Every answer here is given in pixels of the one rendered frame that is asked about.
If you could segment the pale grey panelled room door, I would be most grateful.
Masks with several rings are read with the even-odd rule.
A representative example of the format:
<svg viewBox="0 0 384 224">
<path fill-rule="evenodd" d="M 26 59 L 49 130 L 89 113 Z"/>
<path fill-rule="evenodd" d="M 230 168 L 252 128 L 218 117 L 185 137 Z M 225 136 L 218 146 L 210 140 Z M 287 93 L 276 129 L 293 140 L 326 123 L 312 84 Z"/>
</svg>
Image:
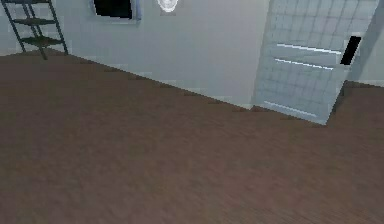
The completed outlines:
<svg viewBox="0 0 384 224">
<path fill-rule="evenodd" d="M 384 0 L 270 0 L 252 104 L 327 123 Z M 352 64 L 345 41 L 361 36 Z"/>
</svg>

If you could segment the dark green ladder shelf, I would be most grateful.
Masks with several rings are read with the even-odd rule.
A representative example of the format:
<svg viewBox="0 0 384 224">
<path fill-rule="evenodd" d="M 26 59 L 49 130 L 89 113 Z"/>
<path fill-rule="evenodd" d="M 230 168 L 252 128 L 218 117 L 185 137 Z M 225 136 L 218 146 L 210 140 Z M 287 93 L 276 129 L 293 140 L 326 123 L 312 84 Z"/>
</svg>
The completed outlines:
<svg viewBox="0 0 384 224">
<path fill-rule="evenodd" d="M 44 49 L 48 48 L 49 46 L 61 45 L 63 47 L 64 54 L 68 54 L 67 44 L 65 42 L 65 38 L 60 27 L 60 23 L 58 21 L 52 0 L 0 0 L 0 4 L 4 9 L 4 12 L 23 52 L 26 52 L 25 45 L 29 44 L 37 47 L 42 58 L 47 60 L 47 55 L 45 54 Z M 21 5 L 26 17 L 13 18 L 8 7 L 9 4 Z M 37 17 L 33 8 L 33 6 L 36 4 L 47 4 L 51 11 L 52 19 Z M 29 37 L 21 37 L 16 27 L 17 24 L 28 26 L 32 30 L 33 35 Z M 54 25 L 56 27 L 59 38 L 55 39 L 45 36 L 41 30 L 41 26 L 44 25 Z"/>
</svg>

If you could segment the white round wall ornament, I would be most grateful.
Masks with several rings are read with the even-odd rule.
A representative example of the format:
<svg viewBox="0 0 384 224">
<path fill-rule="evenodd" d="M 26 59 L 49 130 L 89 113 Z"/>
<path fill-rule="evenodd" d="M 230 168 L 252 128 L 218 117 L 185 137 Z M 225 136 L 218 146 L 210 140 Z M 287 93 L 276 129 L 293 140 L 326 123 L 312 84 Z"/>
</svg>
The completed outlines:
<svg viewBox="0 0 384 224">
<path fill-rule="evenodd" d="M 175 10 L 179 0 L 157 0 L 162 12 L 171 13 Z"/>
</svg>

